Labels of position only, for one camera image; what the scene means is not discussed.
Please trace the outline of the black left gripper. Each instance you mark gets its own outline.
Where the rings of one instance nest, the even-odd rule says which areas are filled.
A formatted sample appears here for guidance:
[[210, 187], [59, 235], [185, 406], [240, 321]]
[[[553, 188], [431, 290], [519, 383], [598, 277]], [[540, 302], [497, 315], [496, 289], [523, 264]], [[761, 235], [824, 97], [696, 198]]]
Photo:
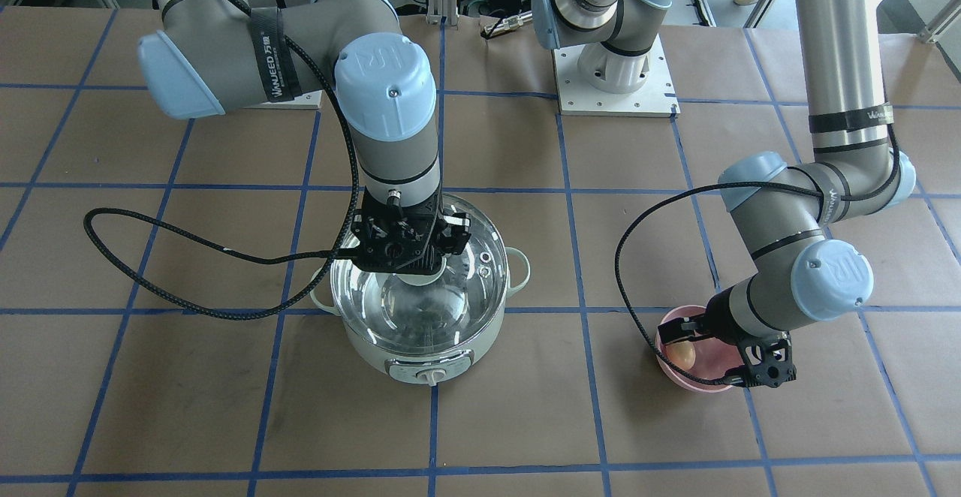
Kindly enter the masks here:
[[731, 368], [723, 378], [704, 380], [680, 370], [665, 354], [664, 363], [683, 377], [706, 385], [730, 384], [732, 387], [766, 385], [766, 387], [777, 388], [784, 383], [796, 380], [797, 370], [792, 360], [790, 334], [774, 332], [764, 336], [754, 336], [747, 330], [743, 330], [731, 315], [730, 295], [730, 291], [718, 293], [708, 301], [706, 306], [677, 306], [663, 317], [658, 325], [658, 332], [663, 346], [679, 341], [704, 339], [718, 339], [728, 345], [734, 345], [743, 360], [741, 367]]

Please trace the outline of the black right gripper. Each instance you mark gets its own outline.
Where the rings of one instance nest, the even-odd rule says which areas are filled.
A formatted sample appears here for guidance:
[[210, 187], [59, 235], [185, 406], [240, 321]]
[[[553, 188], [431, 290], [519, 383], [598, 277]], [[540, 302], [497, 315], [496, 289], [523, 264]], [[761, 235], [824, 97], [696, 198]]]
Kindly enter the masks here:
[[429, 276], [441, 271], [447, 255], [460, 255], [470, 240], [471, 220], [466, 212], [442, 212], [440, 190], [423, 202], [399, 205], [399, 192], [391, 190], [387, 202], [363, 192], [363, 205], [351, 233], [358, 245], [350, 260], [363, 271]]

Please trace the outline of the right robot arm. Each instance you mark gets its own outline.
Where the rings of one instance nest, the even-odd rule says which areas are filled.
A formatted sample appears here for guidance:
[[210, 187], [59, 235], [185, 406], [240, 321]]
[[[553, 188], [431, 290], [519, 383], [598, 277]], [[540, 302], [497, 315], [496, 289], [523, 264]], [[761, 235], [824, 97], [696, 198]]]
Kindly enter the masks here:
[[155, 0], [164, 28], [140, 39], [140, 68], [175, 119], [288, 101], [330, 86], [363, 172], [348, 258], [374, 273], [432, 275], [469, 240], [444, 216], [428, 56], [388, 0]]

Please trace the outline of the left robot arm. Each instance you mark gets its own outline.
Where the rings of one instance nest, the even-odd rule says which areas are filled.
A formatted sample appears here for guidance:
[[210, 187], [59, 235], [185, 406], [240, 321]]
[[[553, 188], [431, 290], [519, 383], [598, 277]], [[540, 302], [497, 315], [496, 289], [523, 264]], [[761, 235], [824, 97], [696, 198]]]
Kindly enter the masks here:
[[628, 227], [632, 233], [671, 203], [717, 191], [754, 261], [752, 277], [701, 312], [670, 319], [655, 336], [643, 330], [665, 372], [690, 383], [776, 388], [795, 380], [793, 330], [853, 312], [874, 290], [867, 258], [827, 238], [824, 226], [898, 205], [915, 188], [915, 168], [893, 130], [868, 1], [795, 2], [813, 161], [788, 166], [776, 152], [759, 152]]

